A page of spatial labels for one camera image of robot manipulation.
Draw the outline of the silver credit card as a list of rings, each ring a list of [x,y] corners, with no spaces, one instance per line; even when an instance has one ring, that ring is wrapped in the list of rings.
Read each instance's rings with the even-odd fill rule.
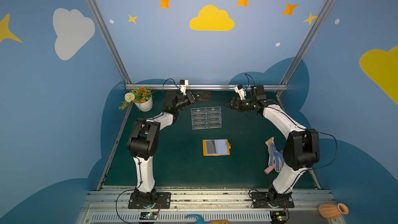
[[[207,156],[212,156],[217,153],[217,146],[215,140],[206,140],[204,144]]]
[[[211,92],[209,91],[197,91],[195,92],[198,101],[210,101]]]

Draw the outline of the clear plastic organizer tray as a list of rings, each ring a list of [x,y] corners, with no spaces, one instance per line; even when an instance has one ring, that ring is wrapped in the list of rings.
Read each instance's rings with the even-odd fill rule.
[[[191,109],[193,130],[216,129],[222,127],[222,111],[220,106],[199,107]]]

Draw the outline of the yellow leather card holder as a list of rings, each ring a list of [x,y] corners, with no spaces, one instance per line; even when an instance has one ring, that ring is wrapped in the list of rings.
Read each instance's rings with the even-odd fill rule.
[[[205,151],[205,141],[203,140],[203,156],[205,157],[211,157],[206,155]],[[212,156],[229,156],[230,155],[230,149],[231,149],[231,144],[229,143],[228,139],[223,139],[223,140],[215,140],[216,146],[217,146],[217,153]]]

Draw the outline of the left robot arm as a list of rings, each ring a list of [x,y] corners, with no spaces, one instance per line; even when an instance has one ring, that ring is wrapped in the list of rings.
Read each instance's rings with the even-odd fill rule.
[[[136,165],[137,184],[132,200],[143,205],[156,201],[155,179],[153,176],[153,157],[158,149],[160,131],[177,121],[179,109],[196,102],[191,91],[178,94],[168,91],[162,111],[151,118],[138,118],[134,122],[127,149]]]

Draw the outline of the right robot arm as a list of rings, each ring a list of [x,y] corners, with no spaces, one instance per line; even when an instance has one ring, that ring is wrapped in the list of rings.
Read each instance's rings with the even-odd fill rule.
[[[273,138],[266,141],[268,165],[278,172],[268,189],[267,201],[276,206],[278,202],[289,199],[300,177],[319,162],[319,134],[293,120],[275,100],[268,100],[262,85],[251,86],[250,99],[246,99],[246,88],[243,85],[234,87],[234,91],[239,96],[231,98],[226,107],[239,112],[261,113],[286,138],[283,153],[277,151]]]

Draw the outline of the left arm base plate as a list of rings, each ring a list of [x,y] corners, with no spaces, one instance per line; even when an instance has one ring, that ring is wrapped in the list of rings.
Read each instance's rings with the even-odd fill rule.
[[[132,193],[128,203],[128,209],[169,209],[171,204],[170,192],[157,192],[154,194]]]

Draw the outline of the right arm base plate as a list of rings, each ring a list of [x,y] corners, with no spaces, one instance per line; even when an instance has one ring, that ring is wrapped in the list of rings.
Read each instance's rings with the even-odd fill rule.
[[[251,208],[294,208],[292,193],[274,194],[261,191],[250,191],[248,193],[252,200]]]

